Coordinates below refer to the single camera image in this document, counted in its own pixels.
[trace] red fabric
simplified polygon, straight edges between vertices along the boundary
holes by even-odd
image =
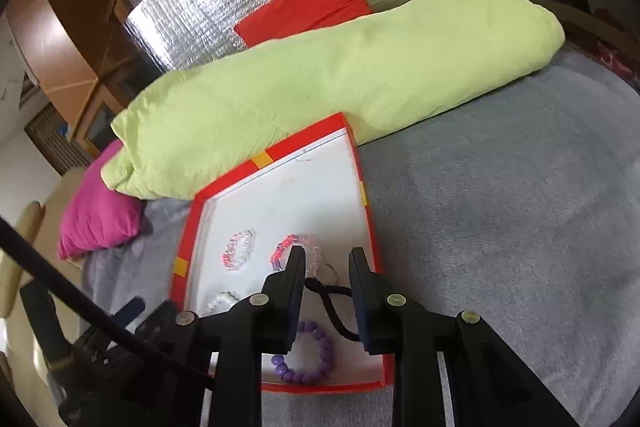
[[[271,0],[234,29],[247,47],[373,13],[367,0]]]

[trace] metal rivet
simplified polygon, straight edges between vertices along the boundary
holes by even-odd
[[[404,306],[406,304],[406,297],[399,293],[392,293],[386,298],[386,301],[392,306]]]
[[[187,326],[195,320],[196,316],[193,312],[180,312],[175,315],[175,323],[178,326]]]
[[[269,296],[265,293],[254,293],[249,297],[252,306],[264,306],[269,302]]]
[[[480,315],[478,314],[478,312],[475,312],[473,310],[464,310],[460,317],[467,324],[476,324],[480,321]]]

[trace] magenta cushion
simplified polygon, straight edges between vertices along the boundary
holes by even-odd
[[[86,170],[60,222],[60,259],[117,247],[138,235],[143,201],[109,190],[100,177],[102,166],[121,148],[120,140],[112,142]]]

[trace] gray blanket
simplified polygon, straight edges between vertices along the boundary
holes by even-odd
[[[565,50],[545,70],[359,148],[394,287],[472,308],[581,425],[609,426],[640,385],[640,98]],[[115,311],[168,292],[188,204],[152,201],[149,232],[85,265]],[[265,393],[265,426],[388,426],[391,390]]]

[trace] black cable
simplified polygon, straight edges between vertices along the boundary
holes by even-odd
[[[359,342],[360,336],[357,333],[353,333],[353,331],[349,331],[344,326],[340,317],[338,317],[334,308],[334,303],[332,303],[331,297],[329,296],[331,293],[337,293],[339,295],[352,297],[351,288],[347,288],[345,286],[325,286],[315,277],[307,277],[305,279],[305,286],[306,289],[311,290],[313,293],[317,293],[320,296],[324,309],[326,310],[326,314],[329,316],[329,320],[335,330],[348,341]]]
[[[44,257],[36,252],[4,219],[0,217],[0,249],[22,266],[34,278],[42,282],[53,295],[63,301],[84,320],[98,328],[111,340],[128,349],[145,362],[161,369],[168,369],[183,378],[196,381],[213,390],[214,380],[209,375],[178,362],[168,355],[145,344],[96,306],[86,295],[69,282]]]

